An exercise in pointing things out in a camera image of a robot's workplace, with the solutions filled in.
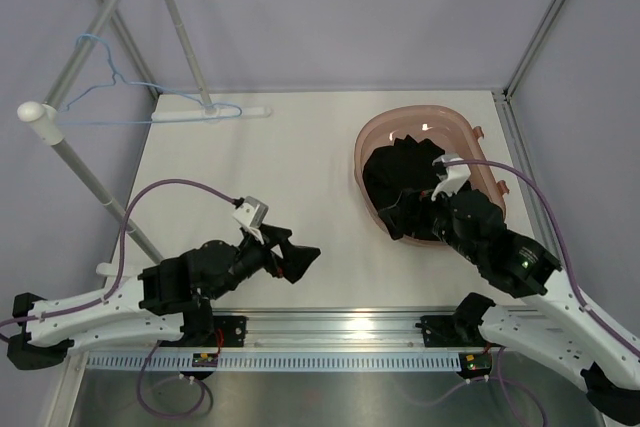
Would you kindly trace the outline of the black shirt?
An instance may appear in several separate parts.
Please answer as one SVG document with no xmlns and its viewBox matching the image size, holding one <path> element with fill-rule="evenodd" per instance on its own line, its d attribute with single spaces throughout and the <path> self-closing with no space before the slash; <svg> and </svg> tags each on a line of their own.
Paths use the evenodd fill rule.
<svg viewBox="0 0 640 427">
<path fill-rule="evenodd" d="M 363 172 L 366 193 L 376 212 L 394 204 L 403 189 L 433 192 L 439 179 L 432 163 L 443 154 L 432 141 L 417 142 L 410 136 L 376 148 Z"/>
</svg>

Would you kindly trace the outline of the light blue wire hanger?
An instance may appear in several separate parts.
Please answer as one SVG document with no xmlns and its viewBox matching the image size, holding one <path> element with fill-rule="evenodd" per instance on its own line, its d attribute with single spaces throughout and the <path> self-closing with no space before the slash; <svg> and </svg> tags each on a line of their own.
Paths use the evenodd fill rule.
<svg viewBox="0 0 640 427">
<path fill-rule="evenodd" d="M 77 89 L 63 102 L 58 114 L 58 124 L 73 127 L 124 127 L 151 126 L 154 124 L 191 124 L 227 121 L 240 118 L 247 109 L 229 102 L 202 100 L 194 94 L 170 89 L 157 83 L 127 76 L 116 62 L 110 43 L 103 37 L 83 33 L 75 40 L 79 47 L 83 41 L 96 46 L 104 61 L 102 82 L 88 84 Z M 144 95 L 153 90 L 156 94 L 175 95 L 190 105 L 191 113 L 174 118 L 157 118 L 153 111 L 156 101 Z"/>
</svg>

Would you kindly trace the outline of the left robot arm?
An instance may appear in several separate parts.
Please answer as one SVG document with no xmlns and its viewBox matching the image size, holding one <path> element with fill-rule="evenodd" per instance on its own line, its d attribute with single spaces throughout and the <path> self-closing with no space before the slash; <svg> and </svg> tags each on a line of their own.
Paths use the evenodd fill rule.
<svg viewBox="0 0 640 427">
<path fill-rule="evenodd" d="M 59 300 L 17 295 L 11 320 L 20 331 L 5 341 L 8 360 L 31 371 L 104 346 L 201 347 L 222 339 L 213 301 L 259 271 L 294 284 L 321 254 L 292 244 L 289 229 L 263 225 L 260 231 L 260 239 L 245 233 L 237 246 L 208 241 L 108 289 Z"/>
</svg>

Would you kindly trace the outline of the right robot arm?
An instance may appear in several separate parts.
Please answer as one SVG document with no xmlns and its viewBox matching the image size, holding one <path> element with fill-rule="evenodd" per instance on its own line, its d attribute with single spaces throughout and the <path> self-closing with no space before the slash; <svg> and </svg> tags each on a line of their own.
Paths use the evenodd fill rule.
<svg viewBox="0 0 640 427">
<path fill-rule="evenodd" d="M 454 335 L 510 347 L 554 370 L 598 411 L 626 426 L 639 423 L 639 338 L 577 284 L 569 263 L 507 228 L 499 206 L 478 190 L 384 190 L 371 202 L 393 239 L 430 237 L 453 248 L 492 287 L 520 299 L 560 327 L 559 336 L 527 326 L 487 298 L 467 296 Z"/>
</svg>

